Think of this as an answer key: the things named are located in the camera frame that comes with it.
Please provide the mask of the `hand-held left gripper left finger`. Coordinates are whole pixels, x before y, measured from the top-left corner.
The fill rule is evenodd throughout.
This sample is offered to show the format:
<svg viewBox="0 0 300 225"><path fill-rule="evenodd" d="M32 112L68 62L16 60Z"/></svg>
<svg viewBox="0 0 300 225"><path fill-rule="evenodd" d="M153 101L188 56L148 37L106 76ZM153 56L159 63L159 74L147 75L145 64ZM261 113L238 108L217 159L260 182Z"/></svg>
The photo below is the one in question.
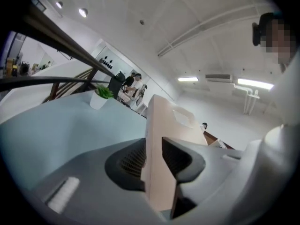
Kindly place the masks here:
<svg viewBox="0 0 300 225"><path fill-rule="evenodd" d="M34 188L31 204L52 225L161 225L141 180L144 138L71 159Z"/></svg>

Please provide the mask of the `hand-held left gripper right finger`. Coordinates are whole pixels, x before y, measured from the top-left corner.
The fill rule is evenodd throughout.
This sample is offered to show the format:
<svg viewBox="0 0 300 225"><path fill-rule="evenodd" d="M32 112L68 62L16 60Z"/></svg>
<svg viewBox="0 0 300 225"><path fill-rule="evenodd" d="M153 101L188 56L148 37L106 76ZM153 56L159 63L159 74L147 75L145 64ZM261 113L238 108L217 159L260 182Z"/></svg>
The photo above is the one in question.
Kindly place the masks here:
<svg viewBox="0 0 300 225"><path fill-rule="evenodd" d="M164 137L162 157L176 180L170 225L240 225L243 153Z"/></svg>

